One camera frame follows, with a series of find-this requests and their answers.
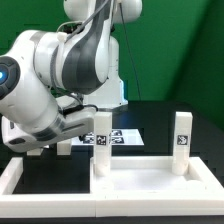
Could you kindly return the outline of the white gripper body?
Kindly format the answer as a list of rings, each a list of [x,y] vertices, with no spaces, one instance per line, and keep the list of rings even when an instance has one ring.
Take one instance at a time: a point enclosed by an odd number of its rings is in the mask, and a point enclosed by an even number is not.
[[[31,133],[22,130],[16,123],[2,118],[3,143],[17,153],[55,144],[77,136],[83,136],[94,129],[96,109],[78,105],[60,108],[56,120],[43,130]]]

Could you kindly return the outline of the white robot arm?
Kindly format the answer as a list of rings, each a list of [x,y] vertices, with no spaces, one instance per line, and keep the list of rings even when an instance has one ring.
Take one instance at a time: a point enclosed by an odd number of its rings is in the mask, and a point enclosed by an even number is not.
[[[136,20],[142,0],[63,0],[72,31],[27,30],[0,56],[3,143],[23,153],[93,129],[88,95],[107,80],[111,29]]]

